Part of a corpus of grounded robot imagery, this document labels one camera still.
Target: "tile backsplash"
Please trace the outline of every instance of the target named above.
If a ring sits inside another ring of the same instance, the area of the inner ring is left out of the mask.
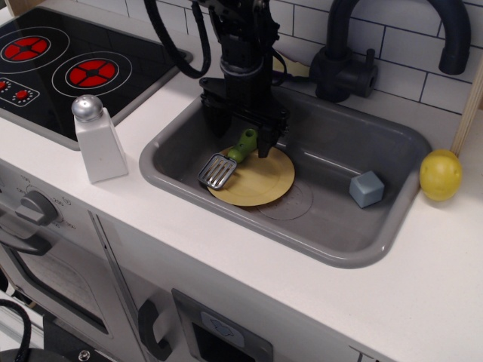
[[[77,1],[149,22],[143,0]],[[275,49],[310,65],[325,44],[331,3],[272,0],[272,17],[280,24]],[[158,1],[167,28],[196,35],[190,6],[190,0]],[[368,48],[376,51],[380,71],[377,90],[460,114],[483,55],[483,0],[468,0],[465,6],[472,26],[472,47],[462,75],[446,75],[438,70],[445,30],[427,0],[361,0],[352,13],[349,46],[358,54],[365,54]],[[215,39],[208,16],[205,24],[208,35]]]

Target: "blue cube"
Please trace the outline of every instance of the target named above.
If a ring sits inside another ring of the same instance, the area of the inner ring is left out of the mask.
[[[360,208],[375,204],[383,199],[384,184],[372,171],[353,177],[349,194]]]

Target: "green handle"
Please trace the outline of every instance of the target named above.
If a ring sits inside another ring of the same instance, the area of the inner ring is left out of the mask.
[[[235,160],[238,164],[242,162],[252,151],[257,149],[258,132],[248,128],[240,136],[238,143],[228,151],[228,158]]]

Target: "spatula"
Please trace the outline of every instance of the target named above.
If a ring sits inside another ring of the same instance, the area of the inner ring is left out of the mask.
[[[213,190],[223,188],[237,165],[257,149],[257,137],[258,133],[254,129],[244,130],[240,140],[228,151],[227,156],[220,153],[211,156],[210,161],[200,171],[198,180]]]

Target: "faucet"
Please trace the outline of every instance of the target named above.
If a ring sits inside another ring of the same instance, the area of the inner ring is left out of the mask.
[[[445,47],[439,69],[449,75],[464,72],[469,56],[471,26],[461,0],[428,0],[438,12],[445,27]],[[377,79],[374,49],[368,49],[365,62],[352,58],[347,47],[349,20],[358,0],[334,0],[329,19],[327,44],[314,57],[310,78],[317,83],[317,97],[342,102],[350,94],[368,97]]]

